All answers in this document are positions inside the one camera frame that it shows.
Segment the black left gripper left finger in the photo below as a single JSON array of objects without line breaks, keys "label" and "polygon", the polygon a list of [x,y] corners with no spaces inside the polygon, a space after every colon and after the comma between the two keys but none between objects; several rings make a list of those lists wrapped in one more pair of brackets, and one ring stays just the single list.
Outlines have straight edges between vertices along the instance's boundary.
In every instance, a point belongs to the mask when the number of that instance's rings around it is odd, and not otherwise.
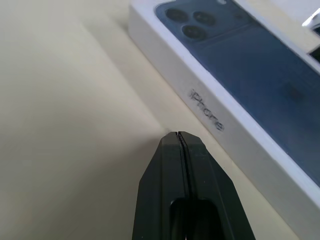
[{"label": "black left gripper left finger", "polygon": [[171,240],[171,205],[187,188],[177,132],[161,138],[137,193],[132,240]]}]

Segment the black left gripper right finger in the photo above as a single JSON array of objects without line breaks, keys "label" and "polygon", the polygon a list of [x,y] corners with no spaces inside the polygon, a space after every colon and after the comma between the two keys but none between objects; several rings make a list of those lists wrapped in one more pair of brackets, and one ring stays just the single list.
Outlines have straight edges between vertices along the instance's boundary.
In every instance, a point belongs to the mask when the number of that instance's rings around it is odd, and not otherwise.
[{"label": "black left gripper right finger", "polygon": [[202,140],[181,131],[189,187],[187,240],[256,240],[232,180]]}]

